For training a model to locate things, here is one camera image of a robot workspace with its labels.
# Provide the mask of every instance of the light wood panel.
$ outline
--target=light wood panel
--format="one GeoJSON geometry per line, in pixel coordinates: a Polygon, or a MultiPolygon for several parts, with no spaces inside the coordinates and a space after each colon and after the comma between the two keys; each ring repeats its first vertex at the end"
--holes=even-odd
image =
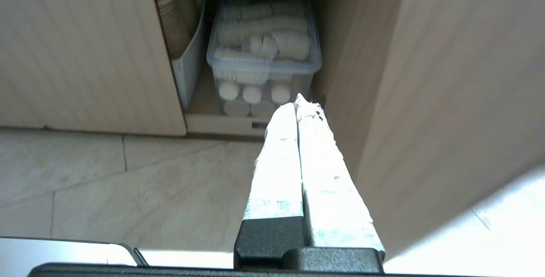
{"type": "Polygon", "coordinates": [[[315,0],[323,55],[314,90],[352,177],[358,173],[401,0],[315,0]]]}
{"type": "Polygon", "coordinates": [[[390,257],[545,160],[543,25],[545,0],[402,1],[356,178],[390,257]]]}
{"type": "Polygon", "coordinates": [[[0,125],[185,134],[154,0],[0,6],[0,74],[12,87],[0,125]],[[14,110],[38,112],[17,120],[14,110]]]}

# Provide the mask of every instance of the wooden cabinet door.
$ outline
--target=wooden cabinet door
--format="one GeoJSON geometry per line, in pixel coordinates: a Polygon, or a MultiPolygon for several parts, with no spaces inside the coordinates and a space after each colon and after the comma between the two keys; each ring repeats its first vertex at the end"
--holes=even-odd
{"type": "Polygon", "coordinates": [[[545,0],[402,0],[356,185],[393,256],[545,158],[545,0]]]}
{"type": "Polygon", "coordinates": [[[0,0],[0,125],[184,135],[154,0],[0,0]]]}

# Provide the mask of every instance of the white tape wrapping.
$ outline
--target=white tape wrapping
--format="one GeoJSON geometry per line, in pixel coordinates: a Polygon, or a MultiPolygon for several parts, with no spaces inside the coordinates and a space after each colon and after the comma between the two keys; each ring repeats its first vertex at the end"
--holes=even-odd
{"type": "Polygon", "coordinates": [[[295,100],[311,245],[375,248],[384,251],[369,211],[354,186],[319,104],[299,94],[295,100]]]}
{"type": "Polygon", "coordinates": [[[302,216],[297,121],[289,103],[275,111],[267,126],[244,219],[302,216]]]}

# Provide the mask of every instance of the black plastic mount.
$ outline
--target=black plastic mount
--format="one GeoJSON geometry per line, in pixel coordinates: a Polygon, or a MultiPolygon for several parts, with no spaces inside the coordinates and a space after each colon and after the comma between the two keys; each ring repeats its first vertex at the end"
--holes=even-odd
{"type": "Polygon", "coordinates": [[[47,263],[33,269],[29,277],[423,277],[405,274],[312,273],[307,271],[232,271],[173,267],[128,267],[47,263]]]}
{"type": "Polygon", "coordinates": [[[303,217],[243,220],[234,247],[233,265],[242,271],[292,269],[329,273],[383,273],[373,248],[308,246],[303,217]]]}
{"type": "Polygon", "coordinates": [[[307,246],[303,217],[243,220],[234,246],[235,269],[282,268],[288,250],[307,246]]]}

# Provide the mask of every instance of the white bottle cap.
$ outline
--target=white bottle cap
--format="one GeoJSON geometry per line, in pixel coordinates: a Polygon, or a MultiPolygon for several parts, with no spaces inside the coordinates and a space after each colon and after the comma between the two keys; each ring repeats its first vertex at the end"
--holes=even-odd
{"type": "Polygon", "coordinates": [[[250,107],[250,112],[253,116],[259,118],[271,118],[273,113],[276,111],[276,105],[271,101],[262,100],[255,105],[250,107]]]}
{"type": "Polygon", "coordinates": [[[224,81],[220,84],[220,97],[224,100],[233,100],[238,96],[239,87],[236,83],[224,81]]]}
{"type": "Polygon", "coordinates": [[[256,86],[245,86],[242,91],[242,98],[249,104],[257,104],[261,101],[261,88],[256,86]]]}
{"type": "Polygon", "coordinates": [[[276,104],[286,104],[290,101],[290,89],[287,85],[277,83],[271,87],[271,98],[276,104]]]}

